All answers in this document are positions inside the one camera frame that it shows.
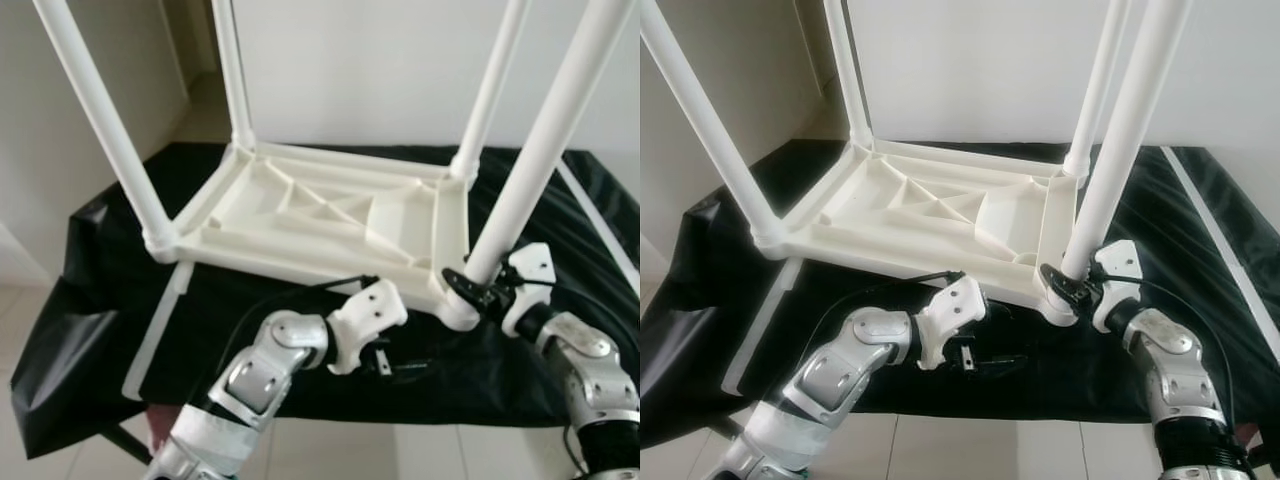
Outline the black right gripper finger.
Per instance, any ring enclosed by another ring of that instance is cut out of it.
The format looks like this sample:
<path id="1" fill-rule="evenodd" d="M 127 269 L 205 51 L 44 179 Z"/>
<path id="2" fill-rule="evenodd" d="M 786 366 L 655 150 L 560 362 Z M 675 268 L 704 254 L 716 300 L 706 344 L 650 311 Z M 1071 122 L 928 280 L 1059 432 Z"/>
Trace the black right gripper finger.
<path id="1" fill-rule="evenodd" d="M 444 268 L 442 278 L 451 291 L 467 305 L 488 306 L 490 303 L 492 297 L 488 287 L 470 280 L 463 273 L 456 271 L 452 268 Z"/>
<path id="2" fill-rule="evenodd" d="M 1085 300 L 1085 283 L 1083 280 L 1073 279 L 1047 262 L 1039 265 L 1039 278 L 1057 300 L 1066 303 L 1079 303 Z"/>

